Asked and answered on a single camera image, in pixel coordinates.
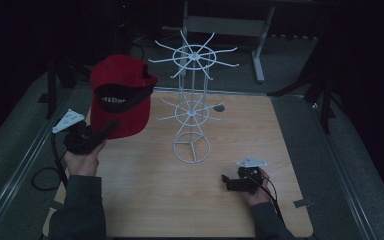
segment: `wire stand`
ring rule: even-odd
[[[179,71],[171,76],[171,78],[179,78],[179,102],[174,104],[161,99],[163,102],[175,107],[174,115],[158,118],[158,120],[167,120],[171,118],[177,119],[182,126],[175,135],[173,152],[176,157],[183,162],[198,163],[205,160],[211,151],[210,141],[202,131],[201,125],[208,119],[222,120],[210,117],[209,109],[221,106],[223,103],[218,103],[212,106],[206,105],[208,80],[213,80],[209,75],[209,68],[215,63],[229,67],[236,67],[239,66],[239,64],[233,65],[217,61],[217,53],[232,52],[235,51],[236,48],[213,51],[207,47],[206,45],[214,37],[214,33],[204,45],[190,45],[185,39],[182,31],[180,31],[180,34],[183,38],[184,45],[178,49],[162,45],[156,41],[157,45],[173,51],[172,58],[163,60],[149,59],[149,61],[153,63],[172,61],[179,67]],[[185,92],[186,74],[180,74],[185,70],[192,71],[192,85],[189,92]],[[200,91],[201,93],[198,93],[195,89],[196,71],[203,71],[204,73],[203,89]]]

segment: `hand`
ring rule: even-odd
[[[263,184],[261,186],[270,193],[270,190],[267,187],[267,179],[270,179],[270,176],[261,168],[260,171],[264,177]],[[270,196],[261,188],[259,188],[254,194],[250,194],[249,192],[240,192],[240,194],[250,207],[259,203],[271,202]]]
[[[96,176],[99,160],[98,154],[104,148],[106,140],[87,155],[76,155],[67,151],[64,160],[67,163],[70,175]]]

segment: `right hand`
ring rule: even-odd
[[[270,179],[270,176],[262,168],[260,168],[260,171],[262,173],[262,176],[264,177],[263,184],[261,186],[270,193],[270,190],[267,187],[267,179]],[[259,203],[272,201],[270,196],[261,188],[259,188],[254,194],[250,194],[249,192],[240,192],[240,195],[250,207]]]

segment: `wooden table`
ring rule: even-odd
[[[157,120],[174,113],[161,99],[177,103],[178,94],[154,92],[146,128],[108,141],[99,156],[109,237],[254,237],[248,206],[221,180],[222,174],[237,179],[236,162],[247,156],[268,162],[264,169],[288,229],[297,237],[313,233],[307,209],[293,204],[302,194],[268,97],[207,94],[207,106],[223,102],[225,110],[210,109],[211,117],[223,120],[202,125],[211,153],[194,164],[174,155],[181,124]],[[61,187],[56,201],[63,202],[64,191]]]

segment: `black device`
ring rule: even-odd
[[[74,154],[89,154],[118,127],[118,120],[109,121],[97,132],[93,132],[91,126],[85,121],[78,122],[71,126],[69,133],[65,136],[64,145],[67,151]]]
[[[263,184],[263,177],[259,167],[239,167],[239,179],[230,179],[221,175],[229,191],[249,192],[254,194]]]

